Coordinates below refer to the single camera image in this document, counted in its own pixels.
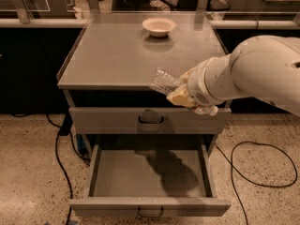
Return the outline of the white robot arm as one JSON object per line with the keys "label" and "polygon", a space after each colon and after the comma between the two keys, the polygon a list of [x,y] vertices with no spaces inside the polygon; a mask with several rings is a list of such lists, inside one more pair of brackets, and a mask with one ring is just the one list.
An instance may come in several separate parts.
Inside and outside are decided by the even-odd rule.
{"label": "white robot arm", "polygon": [[300,39],[256,36],[232,53],[212,57],[181,76],[167,99],[197,114],[215,115],[226,100],[256,98],[300,115]]}

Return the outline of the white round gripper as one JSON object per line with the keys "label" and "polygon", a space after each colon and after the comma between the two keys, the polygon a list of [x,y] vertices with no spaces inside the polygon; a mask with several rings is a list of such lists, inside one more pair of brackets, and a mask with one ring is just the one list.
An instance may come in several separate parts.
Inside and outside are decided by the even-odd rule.
{"label": "white round gripper", "polygon": [[182,83],[187,83],[187,85],[182,84],[177,87],[167,96],[167,99],[173,105],[187,108],[194,107],[196,103],[201,106],[221,104],[222,100],[215,98],[209,92],[205,83],[205,72],[212,62],[213,59],[202,61],[196,67],[182,74],[180,80]]}

